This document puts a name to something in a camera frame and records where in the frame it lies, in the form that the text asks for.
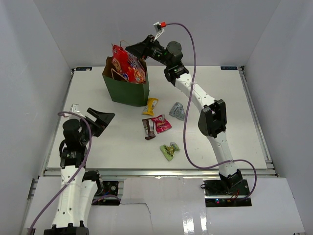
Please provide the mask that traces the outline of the large red snack bag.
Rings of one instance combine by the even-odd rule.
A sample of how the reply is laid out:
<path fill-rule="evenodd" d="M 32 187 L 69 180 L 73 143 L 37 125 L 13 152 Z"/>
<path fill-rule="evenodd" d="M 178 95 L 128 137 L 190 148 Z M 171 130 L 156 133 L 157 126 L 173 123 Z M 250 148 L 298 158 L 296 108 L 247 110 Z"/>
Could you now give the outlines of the large red snack bag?
<path fill-rule="evenodd" d="M 124 80 L 134 84 L 145 83 L 145 69 L 140 61 L 119 45 L 112 45 L 112 64 Z"/>

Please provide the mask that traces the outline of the brown chocolate bar wrapper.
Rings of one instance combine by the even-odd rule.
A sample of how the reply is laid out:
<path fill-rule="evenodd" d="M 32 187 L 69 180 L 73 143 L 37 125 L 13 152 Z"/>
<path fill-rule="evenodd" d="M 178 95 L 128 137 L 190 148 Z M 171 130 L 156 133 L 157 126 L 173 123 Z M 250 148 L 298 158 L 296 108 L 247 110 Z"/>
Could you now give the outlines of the brown chocolate bar wrapper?
<path fill-rule="evenodd" d="M 145 139 L 151 140 L 156 137 L 155 129 L 154 129 L 154 122 L 151 118 L 143 119 L 142 120 L 144 130 L 145 130 Z"/>

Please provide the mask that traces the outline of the green snack packet front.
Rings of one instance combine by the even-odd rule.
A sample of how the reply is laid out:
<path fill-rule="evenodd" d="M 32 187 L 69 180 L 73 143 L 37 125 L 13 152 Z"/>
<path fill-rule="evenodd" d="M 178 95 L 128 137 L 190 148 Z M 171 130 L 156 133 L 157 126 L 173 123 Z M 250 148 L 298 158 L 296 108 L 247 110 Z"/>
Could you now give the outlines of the green snack packet front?
<path fill-rule="evenodd" d="M 164 157 L 170 162 L 174 158 L 175 152 L 180 151 L 179 146 L 175 142 L 170 142 L 169 146 L 161 145 L 160 150 Z"/>

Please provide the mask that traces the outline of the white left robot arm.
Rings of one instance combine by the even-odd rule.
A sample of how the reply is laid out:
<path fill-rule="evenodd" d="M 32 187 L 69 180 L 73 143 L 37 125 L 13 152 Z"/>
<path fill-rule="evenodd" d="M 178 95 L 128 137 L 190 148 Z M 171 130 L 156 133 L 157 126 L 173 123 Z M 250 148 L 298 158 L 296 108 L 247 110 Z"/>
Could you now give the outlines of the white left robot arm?
<path fill-rule="evenodd" d="M 103 192 L 98 171 L 86 171 L 91 150 L 91 139 L 99 137 L 114 113 L 103 113 L 88 108 L 91 119 L 82 115 L 75 105 L 71 111 L 60 112 L 68 119 L 63 123 L 64 139 L 59 145 L 61 189 L 58 206 L 50 229 L 45 235 L 88 235 L 88 215 L 94 196 Z"/>

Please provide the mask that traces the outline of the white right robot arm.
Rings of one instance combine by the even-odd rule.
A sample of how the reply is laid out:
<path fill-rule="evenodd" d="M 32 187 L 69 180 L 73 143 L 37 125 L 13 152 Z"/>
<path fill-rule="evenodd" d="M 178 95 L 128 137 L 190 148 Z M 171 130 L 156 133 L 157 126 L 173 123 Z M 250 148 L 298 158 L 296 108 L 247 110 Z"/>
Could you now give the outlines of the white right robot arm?
<path fill-rule="evenodd" d="M 183 54 L 180 43 L 171 41 L 167 47 L 163 47 L 153 35 L 149 35 L 144 41 L 127 46 L 125 50 L 138 59 L 150 57 L 165 65 L 166 79 L 189 97 L 189 103 L 197 107 L 200 113 L 198 128 L 211 143 L 218 162 L 221 190 L 226 195 L 233 195 L 243 178 L 233 161 L 226 138 L 225 102 L 214 99 L 194 83 L 181 61 Z"/>

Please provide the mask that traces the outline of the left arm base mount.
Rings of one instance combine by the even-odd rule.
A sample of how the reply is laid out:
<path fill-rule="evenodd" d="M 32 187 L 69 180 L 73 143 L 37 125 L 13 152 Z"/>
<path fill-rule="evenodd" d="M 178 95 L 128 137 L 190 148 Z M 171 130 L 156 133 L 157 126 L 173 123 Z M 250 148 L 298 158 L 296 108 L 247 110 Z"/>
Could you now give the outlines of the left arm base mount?
<path fill-rule="evenodd" d="M 97 206 L 118 206 L 120 204 L 119 200 L 114 197 L 106 197 L 103 199 L 99 199 L 103 195 L 114 195 L 118 196 L 119 191 L 119 182 L 118 181 L 103 181 L 103 189 L 102 192 L 98 195 L 95 195 L 95 202 L 92 205 Z"/>

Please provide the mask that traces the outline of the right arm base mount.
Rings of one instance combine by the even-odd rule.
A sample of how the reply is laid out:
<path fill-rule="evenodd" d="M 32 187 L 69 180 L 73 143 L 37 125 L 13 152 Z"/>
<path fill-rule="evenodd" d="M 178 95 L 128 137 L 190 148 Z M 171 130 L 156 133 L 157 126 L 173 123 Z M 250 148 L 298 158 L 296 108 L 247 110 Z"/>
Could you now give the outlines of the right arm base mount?
<path fill-rule="evenodd" d="M 242 180 L 232 189 L 228 189 L 221 180 L 207 180 L 201 184 L 205 194 L 207 208 L 251 207 L 251 198 L 247 180 Z"/>

